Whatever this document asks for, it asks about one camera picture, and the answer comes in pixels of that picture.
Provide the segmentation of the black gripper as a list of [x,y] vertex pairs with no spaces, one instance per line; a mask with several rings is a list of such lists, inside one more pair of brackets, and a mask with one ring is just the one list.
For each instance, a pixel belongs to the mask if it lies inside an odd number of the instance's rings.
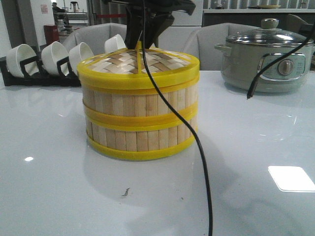
[[[196,5],[191,0],[104,0],[104,4],[124,4],[126,7],[127,27],[125,45],[134,49],[142,33],[142,8],[157,12],[183,11],[192,15]],[[174,22],[172,14],[146,15],[144,45],[150,48],[158,37]]]

